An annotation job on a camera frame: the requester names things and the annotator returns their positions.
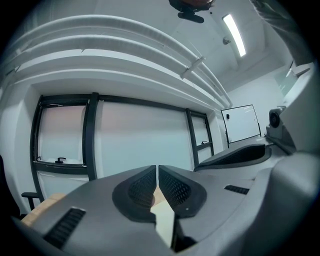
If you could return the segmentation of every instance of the vent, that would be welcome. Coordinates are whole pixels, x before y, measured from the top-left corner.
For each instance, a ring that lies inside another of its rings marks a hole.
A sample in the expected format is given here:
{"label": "vent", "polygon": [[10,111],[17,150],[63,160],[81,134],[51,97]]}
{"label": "vent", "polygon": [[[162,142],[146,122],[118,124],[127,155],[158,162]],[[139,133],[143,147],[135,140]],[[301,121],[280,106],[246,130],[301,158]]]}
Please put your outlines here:
{"label": "vent", "polygon": [[71,208],[58,223],[45,235],[44,240],[53,246],[61,249],[75,230],[85,211],[77,208]]}
{"label": "vent", "polygon": [[232,185],[227,185],[224,188],[225,190],[230,190],[232,192],[236,192],[239,194],[246,195],[249,192],[249,188],[244,188],[244,187],[239,187],[239,186],[232,186]]}

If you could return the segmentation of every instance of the chair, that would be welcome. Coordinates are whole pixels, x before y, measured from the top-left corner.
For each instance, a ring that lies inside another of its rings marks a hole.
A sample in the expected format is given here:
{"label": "chair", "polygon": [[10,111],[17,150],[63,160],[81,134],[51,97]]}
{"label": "chair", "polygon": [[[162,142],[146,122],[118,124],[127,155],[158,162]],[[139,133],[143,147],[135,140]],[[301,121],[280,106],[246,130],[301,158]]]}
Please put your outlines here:
{"label": "chair", "polygon": [[[1,155],[0,155],[0,191],[1,191],[2,198],[4,200],[3,202],[4,209],[8,211],[8,214],[20,220],[23,219],[26,216],[26,214],[20,214],[20,209],[9,190],[7,180],[6,180],[6,175],[5,175],[4,161]],[[35,208],[33,199],[39,198],[38,194],[35,192],[24,192],[21,194],[21,196],[23,198],[28,198],[30,209],[32,211]]]}

